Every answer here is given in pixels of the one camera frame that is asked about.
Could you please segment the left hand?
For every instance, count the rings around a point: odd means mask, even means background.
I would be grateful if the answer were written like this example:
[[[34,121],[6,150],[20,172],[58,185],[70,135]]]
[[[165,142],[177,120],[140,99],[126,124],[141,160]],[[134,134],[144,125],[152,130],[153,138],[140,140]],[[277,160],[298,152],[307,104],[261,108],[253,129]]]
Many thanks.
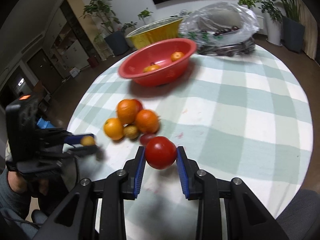
[[[29,191],[32,197],[37,197],[48,192],[49,180],[45,178],[25,180],[20,173],[9,171],[7,180],[12,191],[19,194]]]

